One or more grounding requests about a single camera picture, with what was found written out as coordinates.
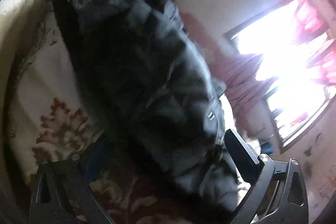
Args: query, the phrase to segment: wall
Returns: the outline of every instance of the wall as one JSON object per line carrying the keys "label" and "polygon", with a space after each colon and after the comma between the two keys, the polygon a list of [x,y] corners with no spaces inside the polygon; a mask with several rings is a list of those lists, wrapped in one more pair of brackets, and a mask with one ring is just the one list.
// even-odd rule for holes
{"label": "wall", "polygon": [[[271,8],[283,0],[175,0],[180,10],[195,15],[209,33],[219,41],[228,55],[234,54],[232,46],[225,41],[223,34],[249,18]],[[336,13],[327,0],[311,0],[319,9],[336,34]],[[334,159],[336,156],[335,126],[333,117],[336,103],[331,106],[321,120],[297,144],[280,155],[279,150],[272,155],[275,160],[287,161],[291,157],[299,160],[305,175],[310,206],[310,223],[322,211],[336,186],[333,180]],[[249,113],[249,120],[265,138],[272,135],[272,125],[262,103]],[[277,146],[273,137],[271,142]]]}

